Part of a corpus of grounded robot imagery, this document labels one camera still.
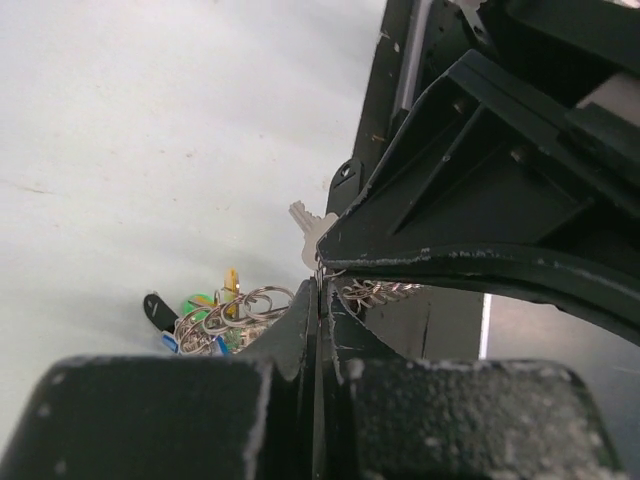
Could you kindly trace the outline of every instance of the black plastic part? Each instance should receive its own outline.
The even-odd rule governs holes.
[[[466,23],[460,8],[450,0],[431,2],[422,46],[419,93],[426,90],[434,80],[472,48],[473,43],[469,40],[465,28]]]
[[[299,478],[283,388],[266,360],[65,360],[36,388],[0,478]]]
[[[380,26],[369,85],[352,158],[362,162],[363,181],[373,173],[389,143],[396,90],[413,2],[389,0]]]
[[[362,190],[363,181],[362,162],[352,158],[343,163],[331,180],[326,213],[342,215]]]
[[[567,113],[568,133],[578,148],[622,179],[640,187],[640,127],[599,105]]]
[[[338,403],[335,478],[625,478],[586,387],[556,364],[356,360]]]
[[[552,18],[548,15],[552,11],[563,13]],[[590,16],[596,12],[602,16]],[[476,48],[497,55],[503,67],[566,107],[573,107],[624,68],[616,65],[617,53],[603,39],[630,42],[625,47],[628,52],[638,43],[632,41],[637,31],[626,37],[630,32],[620,35],[615,31],[620,14],[625,15],[627,9],[603,0],[492,0],[481,3],[476,13],[482,29],[474,26],[474,31],[467,30],[468,35],[491,38],[490,48],[482,41],[476,42]],[[596,18],[598,27],[594,28]],[[601,42],[600,53],[609,56],[598,56],[591,49],[594,42]]]
[[[482,354],[483,307],[484,295],[430,286],[358,318],[406,358],[475,360]]]
[[[553,303],[640,344],[640,197],[559,139],[565,113],[469,51],[319,242],[323,264]]]
[[[327,289],[326,315],[322,326],[323,417],[326,442],[327,477],[362,478],[353,473],[354,458],[341,437],[344,436],[341,390],[350,361],[358,358],[401,359],[388,345],[371,332],[345,305],[335,284]]]
[[[161,332],[173,333],[178,315],[157,293],[150,293],[142,301],[144,313]]]
[[[318,290],[315,280],[300,285],[287,313],[236,357],[271,358],[286,384],[284,405],[288,414],[295,412],[295,433],[287,432],[293,442],[297,471],[315,478],[314,411],[316,379],[316,343],[318,331]]]
[[[546,38],[640,75],[638,9],[604,0],[510,0],[505,10]]]

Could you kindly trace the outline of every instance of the gray floor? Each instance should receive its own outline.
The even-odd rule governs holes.
[[[638,347],[552,306],[494,296],[488,357],[571,367],[591,389],[627,471],[640,478]]]

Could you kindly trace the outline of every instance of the key blade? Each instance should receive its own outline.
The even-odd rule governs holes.
[[[295,222],[298,224],[298,227],[300,227],[305,235],[311,231],[313,225],[320,220],[319,217],[308,212],[304,203],[299,200],[289,206],[289,214],[293,217]]]

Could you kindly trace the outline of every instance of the green key tag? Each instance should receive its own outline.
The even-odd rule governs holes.
[[[196,308],[200,307],[217,307],[218,304],[214,298],[209,295],[205,295],[204,293],[196,293],[195,295],[191,295],[187,298],[182,304],[182,314],[187,315],[193,312]],[[204,320],[204,317],[207,316],[207,312],[197,313],[194,320],[197,322]]]

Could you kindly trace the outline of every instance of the bunch of keys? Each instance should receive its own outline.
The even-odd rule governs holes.
[[[187,315],[193,312],[196,308],[201,307],[217,307],[221,302],[229,303],[235,300],[240,294],[240,281],[238,272],[234,268],[230,268],[224,278],[224,286],[216,294],[211,297],[205,294],[191,295],[182,306],[182,314]],[[175,337],[176,321],[180,318],[172,309],[167,305],[164,300],[160,298],[157,293],[149,294],[145,297],[143,302],[145,313],[149,320],[160,330],[162,343],[169,348],[173,353],[180,354],[180,345]],[[227,310],[227,314],[237,317],[238,309],[236,306],[231,306]],[[194,320],[201,321],[206,316],[205,312],[198,313],[194,316]],[[231,348],[237,348],[237,335],[229,334],[231,337]],[[218,335],[213,339],[213,343],[210,346],[211,354],[226,355],[229,352],[229,346],[225,342],[222,335]]]

